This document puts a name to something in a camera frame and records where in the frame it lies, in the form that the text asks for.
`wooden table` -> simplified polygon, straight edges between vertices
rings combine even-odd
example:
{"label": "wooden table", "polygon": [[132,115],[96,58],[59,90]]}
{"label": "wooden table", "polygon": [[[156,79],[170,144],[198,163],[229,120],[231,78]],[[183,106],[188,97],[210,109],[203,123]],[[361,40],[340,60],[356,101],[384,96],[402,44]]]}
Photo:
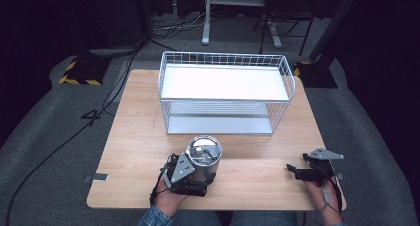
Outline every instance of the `wooden table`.
{"label": "wooden table", "polygon": [[[168,135],[158,96],[158,71],[133,70],[128,78],[87,204],[93,208],[149,208],[149,194],[167,157],[195,135]],[[302,153],[324,147],[299,79],[296,94],[272,136],[213,135],[222,159],[207,195],[181,207],[206,210],[313,210],[302,181],[286,164],[309,169]]]}

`can lid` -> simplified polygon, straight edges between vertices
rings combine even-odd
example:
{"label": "can lid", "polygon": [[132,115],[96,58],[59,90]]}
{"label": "can lid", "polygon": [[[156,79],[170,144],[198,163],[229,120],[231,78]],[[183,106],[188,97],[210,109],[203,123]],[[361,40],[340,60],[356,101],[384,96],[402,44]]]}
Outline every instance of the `can lid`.
{"label": "can lid", "polygon": [[211,166],[222,156],[222,145],[212,136],[201,135],[189,143],[186,153],[194,164]]}

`hand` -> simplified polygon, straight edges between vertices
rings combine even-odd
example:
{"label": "hand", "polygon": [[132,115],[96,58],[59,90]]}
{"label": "hand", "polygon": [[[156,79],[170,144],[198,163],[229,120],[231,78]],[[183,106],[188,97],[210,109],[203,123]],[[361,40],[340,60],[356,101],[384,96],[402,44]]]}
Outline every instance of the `hand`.
{"label": "hand", "polygon": [[157,186],[157,193],[155,206],[169,217],[175,215],[179,205],[189,196],[170,192],[163,180],[161,180]]}
{"label": "hand", "polygon": [[[319,186],[315,182],[304,182],[306,188],[311,195],[312,202],[316,209],[321,213],[324,225],[333,225],[343,223],[343,219],[339,213],[338,201],[333,185],[329,180],[324,186]],[[324,198],[324,189],[328,195],[329,203],[327,204]]]}

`white wire rack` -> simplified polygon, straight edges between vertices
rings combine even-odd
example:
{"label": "white wire rack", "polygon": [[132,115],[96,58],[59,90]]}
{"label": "white wire rack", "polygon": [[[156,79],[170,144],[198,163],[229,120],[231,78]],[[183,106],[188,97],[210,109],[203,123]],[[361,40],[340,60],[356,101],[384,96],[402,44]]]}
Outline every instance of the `white wire rack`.
{"label": "white wire rack", "polygon": [[282,55],[164,52],[158,89],[169,134],[270,135],[295,82]]}

